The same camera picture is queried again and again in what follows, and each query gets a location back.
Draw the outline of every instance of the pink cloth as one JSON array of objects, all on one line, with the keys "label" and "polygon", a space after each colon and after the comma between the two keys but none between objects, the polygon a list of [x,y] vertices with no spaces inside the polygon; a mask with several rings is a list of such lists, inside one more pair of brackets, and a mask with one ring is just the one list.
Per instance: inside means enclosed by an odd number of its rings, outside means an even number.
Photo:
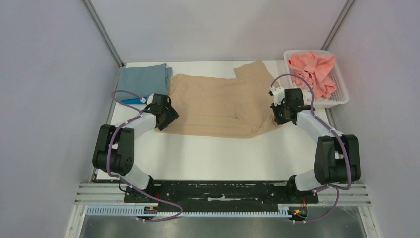
[{"label": "pink cloth", "polygon": [[[288,64],[297,74],[304,78],[314,91],[315,99],[320,97],[329,98],[335,91],[335,83],[328,76],[334,67],[335,55],[323,54],[315,51],[294,53]],[[292,81],[300,88],[306,88],[306,84],[300,79],[292,77]]]}]

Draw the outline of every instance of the tan cloth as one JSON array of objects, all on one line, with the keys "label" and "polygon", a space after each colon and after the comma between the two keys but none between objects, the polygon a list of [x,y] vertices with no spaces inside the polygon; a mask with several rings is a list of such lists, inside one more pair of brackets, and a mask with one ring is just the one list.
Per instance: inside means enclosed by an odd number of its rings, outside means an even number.
[{"label": "tan cloth", "polygon": [[268,94],[274,80],[261,61],[234,69],[237,78],[178,74],[169,96],[179,118],[163,132],[249,138],[277,128]]}]

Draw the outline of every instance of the white wall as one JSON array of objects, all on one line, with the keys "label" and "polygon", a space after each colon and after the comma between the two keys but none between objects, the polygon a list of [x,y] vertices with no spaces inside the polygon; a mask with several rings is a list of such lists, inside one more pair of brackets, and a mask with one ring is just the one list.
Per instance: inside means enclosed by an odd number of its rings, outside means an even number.
[{"label": "white wall", "polygon": [[0,43],[0,237],[63,237],[118,68],[79,0],[0,1]]},{"label": "white wall", "polygon": [[345,0],[92,0],[125,62],[280,60],[320,49]]},{"label": "white wall", "polygon": [[359,138],[366,183],[386,238],[420,237],[420,1],[357,1],[330,50],[350,94],[333,113]]}]

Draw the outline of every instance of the blue towel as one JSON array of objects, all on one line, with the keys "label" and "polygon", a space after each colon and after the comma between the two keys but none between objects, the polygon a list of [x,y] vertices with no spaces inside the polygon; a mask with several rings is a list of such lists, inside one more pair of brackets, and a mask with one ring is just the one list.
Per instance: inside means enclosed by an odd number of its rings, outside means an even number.
[{"label": "blue towel", "polygon": [[[117,90],[127,90],[144,98],[152,93],[167,95],[171,75],[172,68],[166,68],[165,63],[143,68],[124,67],[119,75]],[[115,96],[121,101],[133,99],[128,93],[117,93]]]}]

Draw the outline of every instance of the plastic basket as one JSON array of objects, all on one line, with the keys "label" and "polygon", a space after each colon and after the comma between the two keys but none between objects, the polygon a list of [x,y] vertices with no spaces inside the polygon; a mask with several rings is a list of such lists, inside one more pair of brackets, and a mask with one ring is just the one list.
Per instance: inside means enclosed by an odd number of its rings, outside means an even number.
[{"label": "plastic basket", "polygon": [[[308,50],[289,50],[284,52],[284,62],[286,63],[286,71],[287,73],[294,73],[294,70],[289,67],[288,61],[293,53],[305,52]],[[325,54],[331,54],[329,51],[321,51],[321,50],[311,50]],[[316,108],[330,108],[338,104],[345,104],[349,101],[349,94],[347,93],[346,85],[344,84],[343,77],[341,76],[340,70],[338,69],[337,62],[334,64],[334,68],[332,68],[331,72],[328,74],[330,78],[335,82],[336,90],[331,94],[329,98],[330,101],[314,101],[314,107]],[[284,88],[292,88],[292,78],[288,76],[288,83],[282,84]]]}]

